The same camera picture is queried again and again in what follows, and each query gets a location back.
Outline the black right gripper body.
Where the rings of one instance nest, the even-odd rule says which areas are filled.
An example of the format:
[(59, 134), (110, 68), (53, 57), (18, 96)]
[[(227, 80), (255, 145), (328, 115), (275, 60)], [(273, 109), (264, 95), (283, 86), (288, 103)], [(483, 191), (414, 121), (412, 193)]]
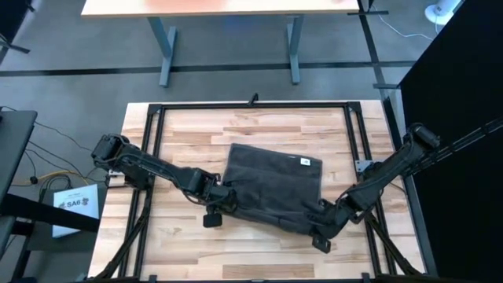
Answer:
[(354, 211), (346, 198), (339, 199), (335, 203), (320, 199), (318, 203), (322, 207), (322, 212), (321, 224), (316, 226), (316, 231), (323, 237), (332, 239), (346, 226)]

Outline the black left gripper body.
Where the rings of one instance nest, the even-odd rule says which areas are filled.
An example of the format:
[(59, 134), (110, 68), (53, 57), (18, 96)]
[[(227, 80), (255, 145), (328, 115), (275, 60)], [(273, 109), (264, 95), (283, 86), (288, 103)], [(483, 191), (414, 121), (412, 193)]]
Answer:
[(236, 208), (227, 207), (227, 196), (233, 189), (218, 183), (219, 175), (200, 175), (194, 197), (206, 207), (207, 213), (231, 213)]

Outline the dark grey terry towel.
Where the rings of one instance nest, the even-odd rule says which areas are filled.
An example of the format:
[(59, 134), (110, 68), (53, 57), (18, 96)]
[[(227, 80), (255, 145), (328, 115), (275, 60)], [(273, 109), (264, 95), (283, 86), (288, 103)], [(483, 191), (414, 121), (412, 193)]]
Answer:
[(223, 182), (237, 193), (234, 218), (308, 235), (313, 225), (304, 205), (321, 198), (322, 161), (232, 144)]

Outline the white paper sign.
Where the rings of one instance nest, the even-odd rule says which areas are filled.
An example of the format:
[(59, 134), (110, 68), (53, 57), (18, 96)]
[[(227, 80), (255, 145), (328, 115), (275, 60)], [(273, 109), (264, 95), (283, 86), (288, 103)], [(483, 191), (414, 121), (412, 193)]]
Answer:
[(97, 184), (56, 192), (53, 195), (53, 206), (99, 219)]

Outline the black floor tape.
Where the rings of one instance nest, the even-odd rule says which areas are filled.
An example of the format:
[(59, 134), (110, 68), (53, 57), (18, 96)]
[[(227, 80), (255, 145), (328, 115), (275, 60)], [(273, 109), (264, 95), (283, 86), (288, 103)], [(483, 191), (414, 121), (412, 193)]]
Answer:
[[(309, 62), (300, 63), (303, 69), (320, 68), (402, 68), (412, 67), (415, 61), (370, 61), (357, 62)], [(237, 71), (262, 71), (286, 70), (288, 63), (274, 64), (213, 64), (213, 65), (183, 65), (173, 66), (172, 72), (237, 72)], [(143, 74), (160, 73), (161, 67), (131, 67), (131, 68), (79, 68), (79, 69), (47, 69), (47, 70), (18, 70), (0, 71), (0, 77), (31, 77), (31, 76), (60, 76), (60, 75), (118, 75), (118, 74)]]

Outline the black crossbar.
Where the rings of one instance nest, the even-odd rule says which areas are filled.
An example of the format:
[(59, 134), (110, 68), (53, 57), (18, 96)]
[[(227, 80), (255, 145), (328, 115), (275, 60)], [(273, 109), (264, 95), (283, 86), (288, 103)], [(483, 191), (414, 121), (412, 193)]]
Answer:
[(21, 217), (88, 232), (97, 232), (100, 224), (100, 221), (96, 218), (8, 193), (0, 203), (0, 215)]

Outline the wooden desk grey legs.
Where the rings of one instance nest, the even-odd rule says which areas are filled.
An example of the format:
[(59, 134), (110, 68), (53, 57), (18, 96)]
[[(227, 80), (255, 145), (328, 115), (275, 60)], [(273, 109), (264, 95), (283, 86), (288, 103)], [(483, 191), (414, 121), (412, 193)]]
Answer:
[(82, 17), (142, 17), (150, 25), (162, 54), (160, 85), (168, 86), (177, 28), (166, 29), (163, 17), (288, 15), (287, 51), (292, 84), (300, 83), (299, 42), (304, 17), (319, 13), (356, 13), (358, 0), (86, 0)]

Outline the black fabric partition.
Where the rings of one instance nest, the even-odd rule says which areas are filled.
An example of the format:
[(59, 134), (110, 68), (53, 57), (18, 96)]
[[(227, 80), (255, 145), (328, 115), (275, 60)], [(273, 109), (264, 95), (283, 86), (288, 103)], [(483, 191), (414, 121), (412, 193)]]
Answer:
[[(503, 117), (503, 0), (465, 0), (401, 82), (444, 145)], [(413, 178), (442, 277), (503, 283), (503, 128)]]

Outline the dark grey side table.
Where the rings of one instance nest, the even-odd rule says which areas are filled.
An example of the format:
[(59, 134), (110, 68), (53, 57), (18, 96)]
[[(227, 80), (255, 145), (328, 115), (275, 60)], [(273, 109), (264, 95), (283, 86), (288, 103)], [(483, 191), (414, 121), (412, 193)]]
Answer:
[(0, 110), (0, 218), (2, 216), (30, 218), (30, 208), (36, 203), (9, 194), (9, 187), (31, 137), (36, 111)]

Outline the white floor fan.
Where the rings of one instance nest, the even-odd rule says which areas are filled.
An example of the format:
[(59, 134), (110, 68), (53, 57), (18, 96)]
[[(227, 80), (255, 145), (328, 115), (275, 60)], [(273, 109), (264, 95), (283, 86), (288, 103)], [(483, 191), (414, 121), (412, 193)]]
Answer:
[(425, 8), (424, 15), (433, 24), (446, 25), (460, 3), (461, 0), (438, 0)]

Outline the black stand base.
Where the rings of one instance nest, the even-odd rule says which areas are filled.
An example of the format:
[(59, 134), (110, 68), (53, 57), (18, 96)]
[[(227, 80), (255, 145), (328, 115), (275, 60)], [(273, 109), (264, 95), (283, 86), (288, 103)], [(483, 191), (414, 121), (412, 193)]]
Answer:
[(0, 0), (0, 46), (30, 53), (29, 49), (13, 44), (28, 12), (35, 12), (32, 0)]

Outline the black aluminium table frame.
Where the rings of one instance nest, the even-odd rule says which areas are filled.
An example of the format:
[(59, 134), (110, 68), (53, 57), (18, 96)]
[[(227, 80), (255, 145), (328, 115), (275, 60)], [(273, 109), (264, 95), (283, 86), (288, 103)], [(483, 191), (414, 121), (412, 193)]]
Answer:
[[(265, 108), (243, 101), (218, 108), (173, 105), (149, 113), (146, 103), (127, 106), (122, 134), (147, 145), (180, 167), (222, 173), (233, 143), (321, 160), (321, 194), (335, 200), (356, 182), (356, 160), (382, 160), (393, 152), (379, 101), (298, 102), (293, 108)], [(157, 179), (145, 239), (141, 278), (161, 280), (339, 279), (387, 271), (389, 257), (376, 243), (378, 263), (364, 224), (350, 223), (325, 254), (307, 236), (225, 217), (206, 229), (205, 210), (190, 203), (170, 182)]]

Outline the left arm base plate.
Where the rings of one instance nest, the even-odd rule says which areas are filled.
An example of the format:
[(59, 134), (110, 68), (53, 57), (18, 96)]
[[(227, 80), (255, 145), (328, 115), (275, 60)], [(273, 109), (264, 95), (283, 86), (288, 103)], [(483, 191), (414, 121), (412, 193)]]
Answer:
[(118, 171), (108, 172), (108, 186), (109, 187), (123, 187), (126, 185), (125, 175)]

